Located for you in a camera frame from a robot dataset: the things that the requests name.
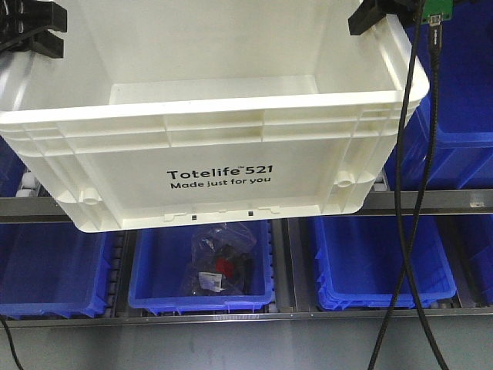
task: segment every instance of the plastic bag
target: plastic bag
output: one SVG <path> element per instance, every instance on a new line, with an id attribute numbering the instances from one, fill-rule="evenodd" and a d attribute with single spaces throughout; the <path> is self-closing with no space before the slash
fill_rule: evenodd
<path id="1" fill-rule="evenodd" d="M 192 236 L 192 262 L 186 267 L 180 295 L 248 294 L 249 252 L 256 243 L 241 223 L 199 226 Z"/>

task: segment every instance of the red object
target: red object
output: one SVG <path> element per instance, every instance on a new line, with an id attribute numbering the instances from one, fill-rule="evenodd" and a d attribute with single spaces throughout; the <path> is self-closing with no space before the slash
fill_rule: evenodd
<path id="1" fill-rule="evenodd" d="M 227 278 L 232 278 L 234 274 L 234 265 L 224 258 L 218 258 L 216 261 L 216 271 Z"/>

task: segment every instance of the metal shelf rail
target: metal shelf rail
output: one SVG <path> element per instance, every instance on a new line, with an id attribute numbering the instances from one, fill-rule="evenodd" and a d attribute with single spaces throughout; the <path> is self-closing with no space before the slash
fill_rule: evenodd
<path id="1" fill-rule="evenodd" d="M 416 191 L 402 192 L 404 214 L 412 214 Z M 424 198 L 422 214 L 493 214 L 493 190 L 430 190 Z M 394 214 L 394 193 L 372 191 L 361 216 Z M 70 222 L 51 197 L 0 198 L 0 223 Z"/>

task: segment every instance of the white label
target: white label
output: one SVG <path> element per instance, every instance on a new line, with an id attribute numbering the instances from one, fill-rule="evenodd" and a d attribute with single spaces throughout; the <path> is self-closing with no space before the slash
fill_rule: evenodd
<path id="1" fill-rule="evenodd" d="M 202 289 L 213 291 L 215 293 L 221 292 L 221 281 L 223 280 L 222 274 L 214 274 L 212 272 L 199 272 L 199 282 Z"/>

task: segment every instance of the black cable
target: black cable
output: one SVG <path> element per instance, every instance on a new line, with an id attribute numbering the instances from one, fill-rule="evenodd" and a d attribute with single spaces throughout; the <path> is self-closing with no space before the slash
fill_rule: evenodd
<path id="1" fill-rule="evenodd" d="M 17 365 L 18 370 L 24 370 L 21 365 L 21 362 L 18 360 L 17 353 L 15 353 L 14 340 L 12 339 L 12 333 L 8 328 L 7 321 L 0 316 L 0 321 L 2 322 L 3 328 L 5 329 L 5 333 L 7 334 L 8 344 L 10 345 L 10 352 L 12 353 L 12 358 L 14 359 L 15 364 Z"/>
<path id="2" fill-rule="evenodd" d="M 373 369 L 375 366 L 375 363 L 377 361 L 378 353 L 381 348 L 382 341 L 384 339 L 385 332 L 387 330 L 387 327 L 390 323 L 390 319 L 392 316 L 392 313 L 394 311 L 395 305 L 397 303 L 397 297 L 398 294 L 401 290 L 401 286 L 404 283 L 404 277 L 406 273 L 408 274 L 409 278 L 409 285 L 411 286 L 411 292 L 413 293 L 414 301 L 416 304 L 416 308 L 418 310 L 418 315 L 420 317 L 420 322 L 421 325 L 423 326 L 424 332 L 427 335 L 428 342 L 430 343 L 431 349 L 434 352 L 435 358 L 438 361 L 438 364 L 441 366 L 442 369 L 448 369 L 447 364 L 445 363 L 443 356 L 440 353 L 440 350 L 436 344 L 436 341 L 434 340 L 433 334 L 431 332 L 431 329 L 429 328 L 428 321 L 426 319 L 426 316 L 424 315 L 423 308 L 421 307 L 421 301 L 418 295 L 418 290 L 416 289 L 416 284 L 414 281 L 414 275 L 412 274 L 412 267 L 410 264 L 410 257 L 411 257 L 411 252 L 414 244 L 414 239 L 416 236 L 416 231 L 418 228 L 418 220 L 421 212 L 421 204 L 422 200 L 424 198 L 424 192 L 426 190 L 426 185 L 428 183 L 428 178 L 429 178 L 429 173 L 431 172 L 431 165 L 432 165 L 432 160 L 433 160 L 433 155 L 434 155 L 434 148 L 436 144 L 436 131 L 437 131 L 437 125 L 438 125 L 438 71 L 439 71 L 439 56 L 440 56 L 440 51 L 441 51 L 441 25 L 434 25 L 431 26 L 430 28 L 430 42 L 429 42 L 429 48 L 430 48 L 430 55 L 431 55 L 431 64 L 432 64 L 432 71 L 433 71 L 433 90 L 432 90 L 432 110 L 431 110 L 431 122 L 430 122 L 430 136 L 429 136 L 429 145 L 428 145 L 428 153 L 426 157 L 426 162 L 424 166 L 424 175 L 423 179 L 421 181 L 420 189 L 418 192 L 418 198 L 416 200 L 416 205 L 414 208 L 413 212 L 413 227 L 411 230 L 411 234 L 409 237 L 409 241 L 407 245 L 405 244 L 405 236 L 404 236 L 404 224 L 403 224 L 403 219 L 402 219 L 402 209 L 401 209 L 401 163 L 402 163 L 402 157 L 404 156 L 404 148 L 403 148 L 403 128 L 404 128 L 404 122 L 405 122 L 405 116 L 407 115 L 407 106 L 409 103 L 409 94 L 411 91 L 411 82 L 412 82 L 412 74 L 414 70 L 414 60 L 416 57 L 416 50 L 418 48 L 418 40 L 419 40 L 419 35 L 420 35 L 420 23 L 421 23 L 421 17 L 422 17 L 422 4 L 423 2 L 420 2 L 420 7 L 418 9 L 418 15 L 416 16 L 416 25 L 415 25 L 415 30 L 414 30 L 414 42 L 413 42 L 413 49 L 411 50 L 411 60 L 410 60 L 410 65 L 409 65 L 409 70 L 407 74 L 407 82 L 406 82 L 406 89 L 404 91 L 404 101 L 403 101 L 403 106 L 401 110 L 401 119 L 399 122 L 399 132 L 397 135 L 397 162 L 396 162 L 396 189 L 395 189 L 395 203 L 396 203 L 396 215 L 397 215 L 397 225 L 399 227 L 399 237 L 401 241 L 401 250 L 404 258 L 404 263 L 403 267 L 401 268 L 401 273 L 399 275 L 399 280 L 397 283 L 397 286 L 394 290 L 394 293 L 392 295 L 392 300 L 391 304 L 387 310 L 387 313 L 385 315 L 385 318 L 382 322 L 381 329 L 378 333 L 377 336 L 377 341 L 374 346 L 374 351 L 371 356 L 370 363 L 368 365 L 368 369 Z"/>

